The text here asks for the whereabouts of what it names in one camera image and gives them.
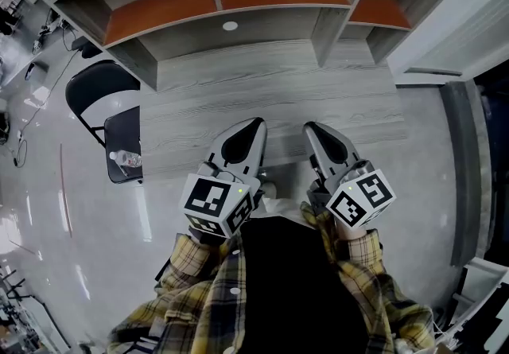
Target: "person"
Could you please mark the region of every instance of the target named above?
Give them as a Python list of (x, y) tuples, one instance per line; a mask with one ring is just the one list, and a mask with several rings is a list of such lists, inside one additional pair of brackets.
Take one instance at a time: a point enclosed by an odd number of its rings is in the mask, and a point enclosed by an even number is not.
[(16, 25), (17, 18), (4, 9), (0, 9), (0, 32), (6, 36), (13, 33), (12, 28), (7, 24)]
[(350, 230), (307, 203), (251, 217), (220, 246), (179, 234), (157, 297), (112, 330), (107, 351), (141, 337), (165, 354), (433, 347), (431, 310), (401, 293), (382, 251), (376, 230)]

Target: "wooden desk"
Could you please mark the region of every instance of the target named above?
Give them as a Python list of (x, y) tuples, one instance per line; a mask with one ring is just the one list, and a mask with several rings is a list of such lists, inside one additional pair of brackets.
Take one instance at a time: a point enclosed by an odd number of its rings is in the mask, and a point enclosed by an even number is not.
[(264, 165), (305, 160), (301, 132), (308, 121), (326, 123), (354, 143), (405, 138), (387, 66), (374, 65), (362, 41), (337, 48), (324, 68), (318, 68), (310, 41), (244, 45), (161, 62), (164, 86), (154, 92), (142, 84), (141, 90), (144, 180), (196, 172), (220, 132), (256, 116), (269, 129)]

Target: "yellow plaid shirt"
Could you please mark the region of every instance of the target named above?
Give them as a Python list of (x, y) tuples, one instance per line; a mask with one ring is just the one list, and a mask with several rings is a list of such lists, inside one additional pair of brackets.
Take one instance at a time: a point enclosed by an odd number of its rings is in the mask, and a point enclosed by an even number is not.
[[(301, 210), (306, 220), (321, 231), (329, 261), (359, 304), (369, 336), (366, 353), (394, 352), (394, 338), (403, 339), (416, 351), (432, 347), (431, 310), (405, 298), (386, 273), (378, 232), (340, 241), (327, 212), (314, 216), (306, 203)], [(179, 235), (170, 262), (155, 286), (157, 297), (139, 306), (113, 329), (108, 354), (124, 353), (132, 341), (148, 336), (156, 320), (164, 325), (164, 332), (154, 353), (216, 354), (230, 347), (237, 352), (246, 324), (242, 238), (236, 236), (219, 250), (211, 250), (187, 235)], [(240, 289), (239, 294), (230, 293), (234, 287)]]

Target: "plastic bottle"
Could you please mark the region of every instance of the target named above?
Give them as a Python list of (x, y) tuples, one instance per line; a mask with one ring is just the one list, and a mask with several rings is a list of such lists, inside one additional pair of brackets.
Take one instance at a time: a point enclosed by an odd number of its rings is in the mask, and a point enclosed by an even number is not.
[(110, 152), (110, 159), (116, 161), (119, 166), (140, 167), (142, 165), (142, 157), (139, 154), (126, 150)]

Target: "chair backrest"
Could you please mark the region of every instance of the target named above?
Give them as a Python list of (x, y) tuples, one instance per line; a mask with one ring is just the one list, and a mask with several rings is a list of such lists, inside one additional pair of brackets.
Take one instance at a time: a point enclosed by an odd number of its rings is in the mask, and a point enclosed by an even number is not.
[(71, 111), (80, 117), (99, 99), (129, 90), (139, 91), (140, 82), (113, 60), (102, 60), (71, 78), (65, 88), (65, 99)]

